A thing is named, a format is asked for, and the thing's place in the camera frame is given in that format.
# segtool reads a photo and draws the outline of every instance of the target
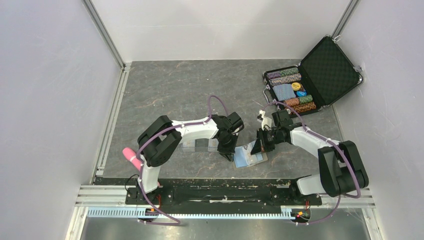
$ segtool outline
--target robotic arm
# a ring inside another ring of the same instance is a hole
[[[256,142],[251,154],[270,152],[275,149],[275,144],[289,143],[305,149],[318,158],[319,174],[298,178],[292,182],[290,189],[295,198],[301,198],[311,194],[327,193],[331,197],[346,194],[355,190],[354,180],[346,166],[340,166],[343,158],[336,149],[315,135],[308,133],[308,127],[293,123],[286,110],[280,110],[272,114],[274,127],[270,127],[272,119],[265,116],[263,110],[257,117],[262,122],[262,128],[256,131]],[[353,168],[356,180],[360,188],[368,186],[368,175],[365,171],[356,145],[352,141],[339,142],[331,140],[344,152],[350,166]]]
[[[229,116],[212,115],[209,121],[208,117],[191,121],[170,120],[166,115],[160,116],[152,125],[150,125],[139,137],[138,145],[143,146],[150,138],[160,131],[172,127],[181,126],[167,131],[162,136],[154,139],[141,152],[141,159],[145,163],[142,169],[142,185],[146,193],[150,193],[158,187],[158,177],[161,165],[166,163],[174,153],[178,144],[196,139],[217,139],[218,152],[227,160],[233,160],[238,132],[243,130],[244,124],[240,116],[233,112]],[[126,158],[135,162],[135,153],[125,153]]]

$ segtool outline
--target poker chip set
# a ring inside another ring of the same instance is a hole
[[[325,36],[300,64],[266,71],[262,77],[273,101],[306,115],[330,106],[360,84],[363,78],[356,69],[332,37]]]

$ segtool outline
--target pink object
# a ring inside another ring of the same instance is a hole
[[[134,167],[140,171],[142,167],[142,162],[136,158],[136,153],[129,147],[126,147],[122,150],[122,154],[125,158],[134,165]]]

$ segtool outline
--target gray floor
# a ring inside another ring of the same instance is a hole
[[[328,209],[313,209],[312,221]],[[309,226],[272,219],[182,219],[182,226],[152,226],[130,218],[88,217],[82,240],[370,240],[361,209],[338,209],[330,219]]]
[[[114,130],[103,177],[127,178],[137,173],[125,160],[122,149],[137,149],[137,138],[161,115],[187,121],[207,115],[207,97],[220,97],[230,112],[237,112],[245,129],[238,146],[256,138],[259,109],[266,104],[262,94],[264,71],[292,66],[299,60],[195,60],[133,62]],[[212,100],[215,113],[224,115]],[[275,110],[269,107],[268,113]],[[331,107],[304,117],[314,131],[340,139]],[[162,166],[160,178],[297,178],[318,173],[318,161],[309,153],[287,143],[267,154],[268,161],[235,169],[217,153],[176,151]]]

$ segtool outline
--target white wall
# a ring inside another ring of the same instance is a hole
[[[0,239],[64,239],[119,68],[80,0],[2,1]]]
[[[339,42],[365,82],[335,106],[387,239],[423,239],[424,2],[361,1]]]
[[[125,62],[302,59],[349,0],[93,0]]]

